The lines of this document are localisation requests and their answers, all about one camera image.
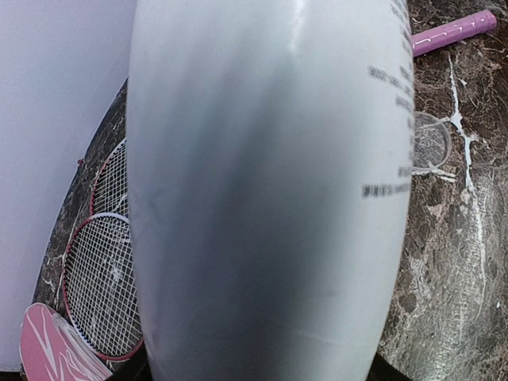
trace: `marble surface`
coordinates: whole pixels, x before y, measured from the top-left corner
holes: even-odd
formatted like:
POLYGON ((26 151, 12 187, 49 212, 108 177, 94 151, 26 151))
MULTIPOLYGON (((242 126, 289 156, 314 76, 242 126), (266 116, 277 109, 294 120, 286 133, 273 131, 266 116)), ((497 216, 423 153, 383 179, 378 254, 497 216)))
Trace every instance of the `marble surface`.
MULTIPOLYGON (((33 302, 42 302, 68 315, 62 292, 64 253, 73 232, 90 216, 90 197, 98 173, 108 155, 125 137, 125 83, 98 127, 84 158, 76 163, 77 171, 56 219, 40 268, 33 302)), ((119 365, 110 364, 112 369, 119 365)))
POLYGON ((415 60, 416 109, 447 120, 453 147, 441 171, 414 176, 379 352, 415 381, 507 380, 506 3, 409 3, 414 33, 483 9, 498 28, 415 60))

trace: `dark marble floor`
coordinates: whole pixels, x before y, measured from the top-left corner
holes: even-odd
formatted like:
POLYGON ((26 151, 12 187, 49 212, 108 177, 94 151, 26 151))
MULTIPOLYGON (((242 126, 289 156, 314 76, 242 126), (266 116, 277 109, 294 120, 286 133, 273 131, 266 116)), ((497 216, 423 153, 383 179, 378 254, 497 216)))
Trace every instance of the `dark marble floor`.
POLYGON ((453 139, 442 171, 414 176, 379 346, 415 381, 508 379, 506 3, 410 2, 414 33, 483 9, 494 32, 415 60, 417 110, 448 120, 453 139))

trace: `bottle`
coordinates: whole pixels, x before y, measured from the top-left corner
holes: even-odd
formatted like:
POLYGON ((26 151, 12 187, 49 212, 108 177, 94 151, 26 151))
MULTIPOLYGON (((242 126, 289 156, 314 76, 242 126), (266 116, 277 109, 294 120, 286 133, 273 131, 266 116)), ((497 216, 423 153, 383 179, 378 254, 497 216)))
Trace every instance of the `bottle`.
POLYGON ((140 0, 129 209, 153 378, 366 378, 410 194, 403 0, 140 0))

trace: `white wall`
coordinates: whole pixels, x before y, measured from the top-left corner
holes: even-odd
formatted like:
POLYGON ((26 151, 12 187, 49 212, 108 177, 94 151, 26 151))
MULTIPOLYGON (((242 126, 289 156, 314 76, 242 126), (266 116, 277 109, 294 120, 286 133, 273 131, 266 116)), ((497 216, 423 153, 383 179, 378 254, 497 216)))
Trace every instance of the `white wall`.
POLYGON ((0 7, 0 370, 19 368, 25 308, 56 216, 127 77, 135 0, 0 7))

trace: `red frame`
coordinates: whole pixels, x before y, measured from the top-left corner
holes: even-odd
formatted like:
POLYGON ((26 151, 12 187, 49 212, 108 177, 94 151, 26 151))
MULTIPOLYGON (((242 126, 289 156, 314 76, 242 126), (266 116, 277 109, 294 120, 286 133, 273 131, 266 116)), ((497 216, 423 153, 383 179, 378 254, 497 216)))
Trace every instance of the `red frame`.
POLYGON ((108 215, 108 216, 115 216, 117 218, 120 218, 122 221, 126 221, 127 223, 129 223, 129 219, 127 217, 124 217, 122 216, 121 214, 115 214, 115 213, 99 213, 99 214, 95 214, 93 216, 90 216, 88 217, 84 223, 82 223, 77 229, 76 231, 73 232, 72 234, 72 237, 71 239, 69 240, 69 243, 67 244, 67 247, 65 248, 65 255, 63 257, 63 270, 62 270, 62 291, 63 291, 63 302, 65 303, 65 310, 67 311, 67 315, 69 316, 69 318, 71 319, 71 322, 72 322, 72 326, 74 327, 74 329, 78 332, 78 335, 81 336, 81 338, 83 339, 83 341, 88 345, 88 347, 91 349, 91 351, 93 353, 95 353, 97 356, 99 356, 101 359, 103 360, 110 360, 110 361, 123 361, 123 360, 127 360, 129 359, 130 357, 132 357, 134 355, 134 353, 136 353, 139 348, 141 348, 141 345, 143 345, 144 343, 144 338, 142 337, 140 342, 136 344, 136 346, 133 348, 133 350, 129 353, 127 353, 126 355, 123 355, 123 356, 119 356, 119 357, 114 357, 114 356, 108 356, 108 355, 105 355, 104 353, 100 353, 99 351, 97 351, 97 349, 95 349, 92 344, 90 344, 88 342, 88 339, 86 339, 84 337, 84 335, 82 335, 82 333, 80 332, 80 330, 76 327, 76 323, 72 317, 72 314, 71 314, 71 308, 69 307, 69 303, 68 303, 68 300, 67 300, 67 291, 65 290, 65 263, 67 262, 67 254, 69 253, 69 250, 71 248, 71 244, 72 242, 74 241, 75 237, 78 235, 79 231, 87 224, 90 223, 90 221, 96 219, 96 218, 99 218, 99 217, 104 217, 105 215, 108 215))
POLYGON ((111 158, 113 157, 113 154, 118 150, 118 148, 122 144, 127 144, 126 141, 127 141, 127 138, 124 138, 124 139, 122 139, 122 141, 120 143, 118 143, 118 145, 114 148, 113 151, 111 151, 110 155, 108 156, 108 158, 106 159, 106 161, 102 165, 101 170, 98 172, 97 178, 94 181, 94 188, 92 189, 92 195, 91 195, 91 198, 90 198, 90 215, 91 216, 93 216, 95 214, 95 212, 94 212, 94 198, 95 198, 95 189, 97 188, 98 178, 101 177, 102 171, 104 171, 104 168, 106 168, 106 165, 108 165, 108 163, 111 161, 111 158))

